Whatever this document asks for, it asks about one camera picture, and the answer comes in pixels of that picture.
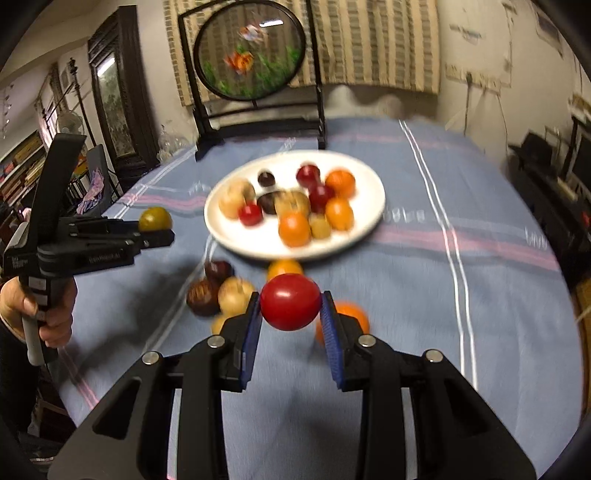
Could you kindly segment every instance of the blue gripper pad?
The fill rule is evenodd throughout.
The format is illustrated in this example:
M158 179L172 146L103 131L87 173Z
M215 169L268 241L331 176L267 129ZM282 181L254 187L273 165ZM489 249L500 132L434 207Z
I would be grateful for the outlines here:
M320 323L322 324L324 345L329 360L330 373L337 388L341 390L345 379L345 365L343 362L343 350L337 335L335 319L333 318L334 308L332 302L323 293L322 306L320 307Z
M256 300L252 318L248 322L248 330L246 331L246 338L242 345L242 361L240 371L240 384L242 388L246 388L246 384L252 378L252 370L255 365L256 347L258 346L259 335L261 334L262 315L261 315L261 301Z

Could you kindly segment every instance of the white plate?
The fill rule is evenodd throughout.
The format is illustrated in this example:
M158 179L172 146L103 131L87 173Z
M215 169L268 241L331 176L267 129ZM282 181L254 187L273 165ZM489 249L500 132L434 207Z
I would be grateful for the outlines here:
M350 200L355 224L350 231L333 231L325 240L312 240L304 247L289 248L279 238L277 217L265 215L259 225L244 227L239 220L225 218L217 206L229 183L239 178L246 178L254 185L257 197L265 193L267 190L256 181L261 170L269 170L275 176L277 188L297 188L296 172L306 162L316 164L322 178L334 168L345 168L355 176L356 192ZM384 185L365 163L331 151L294 150L253 160L221 179L207 197L204 215L207 229L228 250L263 260L310 260L325 257L361 240L382 218L385 205Z

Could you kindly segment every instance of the blue tablecloth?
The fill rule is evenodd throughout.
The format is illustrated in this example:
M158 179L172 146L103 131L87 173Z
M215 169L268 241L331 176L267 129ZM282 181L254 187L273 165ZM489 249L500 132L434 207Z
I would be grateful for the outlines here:
M362 305L372 333L393 348L443 351L541 475L577 428L583 373L569 294L538 225L459 135L383 119L332 120L327 130L329 150L379 174L387 209L363 242L306 264L306 274L336 299ZM210 335L211 320L195 317L184 299L204 260L227 258L239 276L263 286L264 264L209 236L205 198L250 160L310 148L314 139L227 142L199 163L188 151L109 209L134 220L146 207L164 206L176 241L144 251L133 267L77 278L74 335L56 372L76 423L143 352L183 352ZM223 395L223 411L231 478L353 478L361 395L338 392L313 325L285 333L264 323L252 381L241 395Z

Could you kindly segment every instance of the human hand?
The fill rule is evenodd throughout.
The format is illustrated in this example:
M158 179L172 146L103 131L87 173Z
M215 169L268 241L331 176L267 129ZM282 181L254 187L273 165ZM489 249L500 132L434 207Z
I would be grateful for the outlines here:
M72 278L64 290L60 303L45 314L45 323L39 328L39 337L51 348L64 346L72 336L72 310L78 289ZM35 317L39 310L33 296L26 294L18 278L7 281L0 291L0 315L13 332L24 340L22 315Z

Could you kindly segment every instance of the striped curtain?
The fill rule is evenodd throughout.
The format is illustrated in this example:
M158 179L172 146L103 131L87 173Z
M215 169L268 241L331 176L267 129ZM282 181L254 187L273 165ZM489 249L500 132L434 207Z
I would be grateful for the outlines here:
M179 14L209 0L163 0L170 55L183 105L193 98L178 33ZM304 26L306 59L290 86L314 85L314 62L305 0L278 0ZM191 50L200 27L222 5L185 19ZM312 0L322 81L388 86L438 94L437 0ZM203 101L217 98L198 80Z

